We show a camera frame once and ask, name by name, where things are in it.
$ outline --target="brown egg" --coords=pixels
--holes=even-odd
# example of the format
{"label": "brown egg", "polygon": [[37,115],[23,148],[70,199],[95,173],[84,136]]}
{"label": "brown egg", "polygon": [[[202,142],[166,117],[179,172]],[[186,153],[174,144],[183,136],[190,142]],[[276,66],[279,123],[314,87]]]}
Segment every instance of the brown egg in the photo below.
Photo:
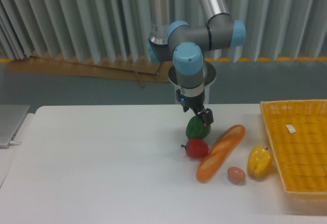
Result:
{"label": "brown egg", "polygon": [[242,184],[245,181],[245,173],[238,167],[230,167],[227,171],[229,179],[235,184]]}

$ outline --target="orange basket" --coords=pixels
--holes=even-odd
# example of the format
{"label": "orange basket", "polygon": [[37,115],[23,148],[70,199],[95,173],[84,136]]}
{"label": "orange basket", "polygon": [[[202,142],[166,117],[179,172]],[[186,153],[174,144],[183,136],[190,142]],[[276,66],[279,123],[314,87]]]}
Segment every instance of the orange basket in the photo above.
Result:
{"label": "orange basket", "polygon": [[284,190],[327,197],[327,100],[261,102],[261,113]]}

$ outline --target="toy vegetable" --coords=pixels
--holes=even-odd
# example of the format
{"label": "toy vegetable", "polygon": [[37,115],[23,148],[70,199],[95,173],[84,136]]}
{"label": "toy vegetable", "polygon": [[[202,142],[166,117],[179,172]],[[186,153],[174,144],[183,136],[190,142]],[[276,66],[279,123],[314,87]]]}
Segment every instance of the toy vegetable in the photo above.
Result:
{"label": "toy vegetable", "polygon": [[202,121],[197,116],[190,119],[188,126],[186,127],[186,136],[189,139],[200,139],[203,140],[211,130],[211,126],[203,127]]}
{"label": "toy vegetable", "polygon": [[245,128],[242,125],[235,125],[225,133],[200,163],[196,171],[198,181],[204,183],[211,179],[231,151],[242,140],[244,134]]}
{"label": "toy vegetable", "polygon": [[185,148],[187,156],[193,159],[199,159],[207,156],[209,152],[209,147],[205,141],[200,139],[190,139],[186,145],[181,145]]}
{"label": "toy vegetable", "polygon": [[247,171],[254,177],[262,177],[270,168],[272,155],[268,147],[256,146],[252,149],[248,162]]}

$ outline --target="laptop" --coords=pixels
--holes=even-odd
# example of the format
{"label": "laptop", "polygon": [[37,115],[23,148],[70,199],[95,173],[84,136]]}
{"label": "laptop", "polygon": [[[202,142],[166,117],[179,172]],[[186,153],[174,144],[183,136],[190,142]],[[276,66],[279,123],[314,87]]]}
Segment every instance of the laptop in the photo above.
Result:
{"label": "laptop", "polygon": [[27,116],[29,105],[0,104],[0,148],[8,148]]}

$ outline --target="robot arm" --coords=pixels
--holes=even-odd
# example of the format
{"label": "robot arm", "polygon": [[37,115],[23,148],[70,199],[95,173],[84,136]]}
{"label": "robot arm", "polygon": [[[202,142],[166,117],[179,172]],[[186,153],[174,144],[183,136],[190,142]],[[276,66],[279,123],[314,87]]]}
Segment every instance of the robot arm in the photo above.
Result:
{"label": "robot arm", "polygon": [[177,100],[184,112],[190,108],[208,126],[214,120],[212,111],[203,105],[204,87],[214,81],[216,71],[204,61],[202,51],[240,46],[246,31],[243,22],[231,19],[225,0],[200,0],[200,4],[207,23],[191,28],[184,21],[172,22],[173,0],[150,0],[148,48],[153,61],[173,61],[169,78],[179,87]]}

